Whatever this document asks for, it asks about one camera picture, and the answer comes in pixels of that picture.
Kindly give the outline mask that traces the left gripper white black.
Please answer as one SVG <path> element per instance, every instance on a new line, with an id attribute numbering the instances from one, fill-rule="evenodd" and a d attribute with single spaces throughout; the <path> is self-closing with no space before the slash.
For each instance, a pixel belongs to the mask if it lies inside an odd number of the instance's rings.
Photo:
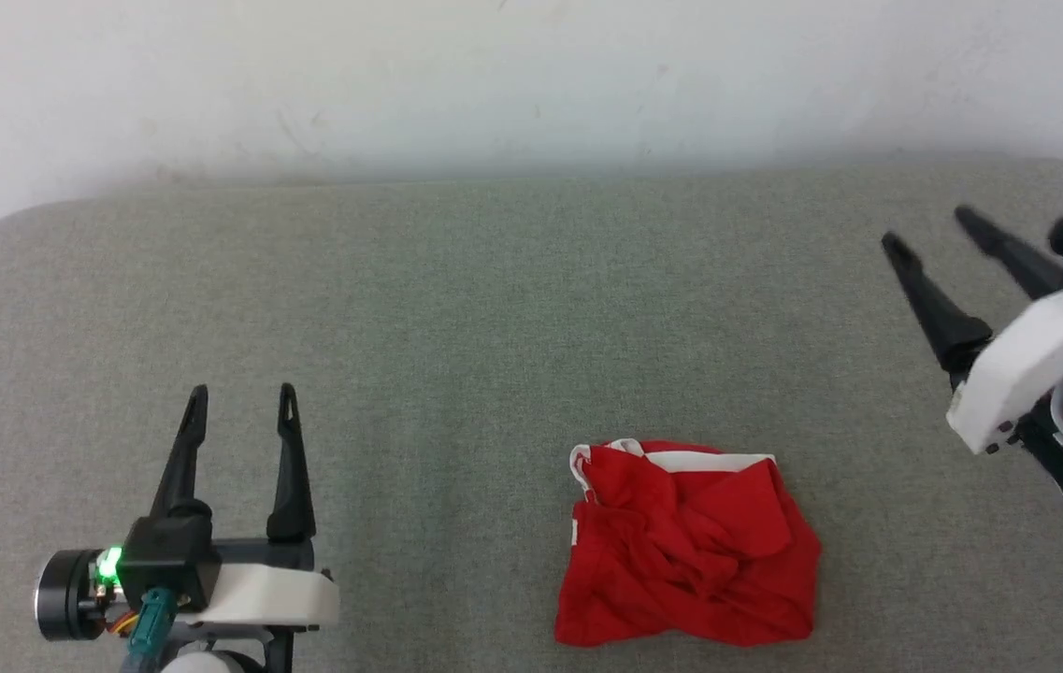
<path id="1" fill-rule="evenodd" d="M 208 387 L 186 401 L 151 506 L 115 546 L 56 552 L 35 588 L 36 627 L 47 640 L 94 640 L 108 632 L 130 646 L 205 640 L 292 642 L 338 621 L 338 586 L 314 561 L 316 511 L 296 388 L 280 385 L 279 479 L 264 537 L 215 539 L 210 506 L 195 494 L 205 442 Z"/>

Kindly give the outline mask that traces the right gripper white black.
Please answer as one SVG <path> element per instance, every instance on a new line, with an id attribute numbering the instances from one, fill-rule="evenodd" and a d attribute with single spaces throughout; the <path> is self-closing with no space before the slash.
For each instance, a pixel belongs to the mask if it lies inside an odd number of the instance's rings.
<path id="1" fill-rule="evenodd" d="M 1052 396 L 1056 422 L 1063 427 L 1063 217 L 1049 231 L 1047 256 L 971 206 L 958 206 L 954 217 L 1030 302 L 993 339 L 993 329 L 962 310 L 926 274 L 923 260 L 901 237 L 882 235 L 887 263 L 939 366 L 950 378 L 968 376 L 955 394 L 947 422 L 972 451 L 980 451 L 999 426 Z"/>

